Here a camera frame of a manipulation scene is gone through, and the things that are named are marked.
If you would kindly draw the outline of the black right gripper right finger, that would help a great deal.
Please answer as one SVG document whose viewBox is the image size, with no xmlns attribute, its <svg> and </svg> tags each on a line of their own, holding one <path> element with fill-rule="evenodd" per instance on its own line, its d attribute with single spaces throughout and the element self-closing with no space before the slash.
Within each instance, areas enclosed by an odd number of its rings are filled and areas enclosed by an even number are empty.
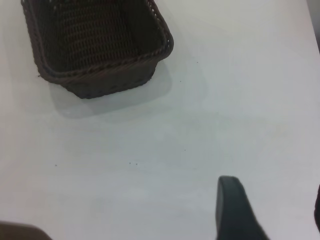
<svg viewBox="0 0 320 240">
<path fill-rule="evenodd" d="M 314 221 L 317 226 L 320 226 L 320 186 L 318 187 L 316 201 L 314 205 Z"/>
</svg>

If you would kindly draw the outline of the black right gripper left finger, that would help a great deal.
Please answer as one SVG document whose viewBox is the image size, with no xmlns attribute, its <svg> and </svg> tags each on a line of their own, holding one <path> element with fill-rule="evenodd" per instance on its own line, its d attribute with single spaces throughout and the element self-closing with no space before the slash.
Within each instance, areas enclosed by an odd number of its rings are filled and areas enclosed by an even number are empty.
<svg viewBox="0 0 320 240">
<path fill-rule="evenodd" d="M 267 240 L 242 183 L 220 176 L 217 183 L 215 223 L 218 240 Z"/>
</svg>

